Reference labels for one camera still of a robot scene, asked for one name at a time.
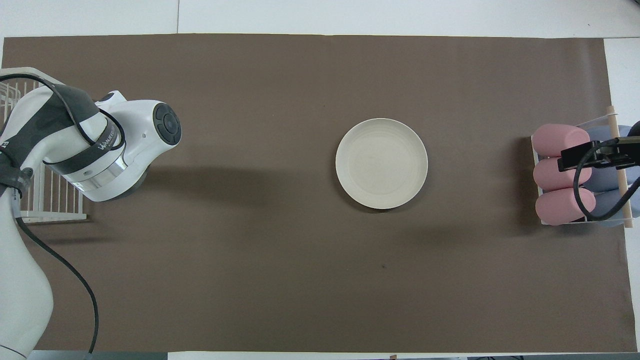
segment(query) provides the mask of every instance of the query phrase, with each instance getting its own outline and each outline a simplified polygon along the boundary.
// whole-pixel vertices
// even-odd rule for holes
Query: white plate
[[[391,209],[411,200],[424,184],[427,167],[420,137],[391,119],[370,119],[352,127],[335,155],[344,191],[374,209]]]

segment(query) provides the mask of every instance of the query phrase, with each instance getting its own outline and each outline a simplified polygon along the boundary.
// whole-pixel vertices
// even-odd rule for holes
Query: pink cylinder
[[[580,189],[580,199],[584,207],[593,211],[596,198],[587,189]],[[584,215],[573,197],[573,189],[560,189],[540,195],[536,200],[536,213],[540,220],[549,225],[561,225],[578,220]]]
[[[540,160],[533,169],[533,179],[536,184],[547,192],[573,187],[575,170],[558,171],[558,158]],[[591,168],[583,168],[580,171],[580,184],[589,180]]]
[[[586,143],[589,134],[576,126],[545,124],[533,133],[533,149],[542,156],[560,156],[562,150]]]

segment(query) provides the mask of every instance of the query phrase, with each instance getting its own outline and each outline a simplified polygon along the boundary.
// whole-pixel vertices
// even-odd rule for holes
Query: plate rim
[[[358,131],[359,127],[365,126],[364,125],[365,123],[368,123],[368,122],[373,121],[373,120],[387,120],[387,121],[390,121],[395,126],[401,126],[401,127],[409,129],[410,133],[413,134],[419,140],[419,142],[421,144],[421,147],[420,147],[421,150],[422,150],[421,152],[424,153],[424,161],[425,161],[426,167],[425,167],[425,170],[424,170],[424,177],[422,178],[420,186],[417,186],[417,189],[416,189],[415,193],[411,197],[407,198],[402,203],[399,203],[397,205],[385,206],[385,207],[372,206],[371,204],[367,204],[366,201],[363,202],[363,201],[358,200],[353,194],[349,193],[349,191],[345,188],[344,183],[342,182],[342,179],[341,179],[341,176],[340,176],[340,172],[338,171],[339,154],[341,153],[340,150],[342,150],[342,152],[344,152],[344,147],[347,146],[344,143],[345,138],[347,138],[347,136],[349,136],[349,134],[352,134],[353,132]],[[340,183],[340,186],[342,187],[342,189],[353,200],[357,201],[357,203],[359,203],[361,205],[364,205],[364,206],[367,206],[368,208],[372,208],[372,209],[394,209],[394,208],[402,206],[402,205],[406,204],[407,202],[411,201],[420,192],[420,190],[422,190],[422,187],[424,186],[424,183],[425,183],[426,178],[427,178],[427,174],[429,172],[429,155],[427,154],[427,149],[424,146],[424,142],[422,141],[422,138],[410,126],[408,126],[405,123],[400,122],[398,120],[394,120],[394,119],[390,119],[390,118],[386,118],[386,117],[376,117],[376,118],[367,119],[367,120],[364,120],[364,121],[361,121],[361,122],[355,124],[353,127],[351,127],[351,129],[349,129],[349,131],[347,131],[344,134],[344,136],[342,136],[342,139],[340,139],[340,143],[338,144],[338,148],[335,151],[335,172],[336,172],[336,175],[338,177],[338,182]]]

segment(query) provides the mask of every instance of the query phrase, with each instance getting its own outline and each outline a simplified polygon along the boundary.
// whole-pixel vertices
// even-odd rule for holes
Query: black strap
[[[32,175],[32,168],[20,170],[19,168],[5,165],[0,167],[0,184],[18,189],[20,197],[22,197],[22,194],[26,193],[29,186],[31,186]]]
[[[2,145],[0,145],[0,154],[6,156],[6,158],[9,159],[11,166],[18,166],[17,161],[15,160],[15,155],[13,155],[11,151],[9,151],[6,147],[3,147]]]
[[[55,172],[61,175],[76,172],[91,165],[95,160],[109,152],[116,142],[118,133],[119,131],[116,124],[107,118],[107,126],[104,128],[102,134],[100,134],[98,140],[95,141],[95,144],[59,163],[45,162],[45,164],[49,165]]]

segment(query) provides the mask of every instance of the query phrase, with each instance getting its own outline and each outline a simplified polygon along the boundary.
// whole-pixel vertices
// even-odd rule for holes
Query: white wire rack
[[[24,79],[0,82],[3,125],[20,98],[39,86],[37,81]],[[41,163],[33,169],[33,181],[28,193],[22,196],[20,209],[25,222],[86,220],[83,198],[82,193],[63,177]]]

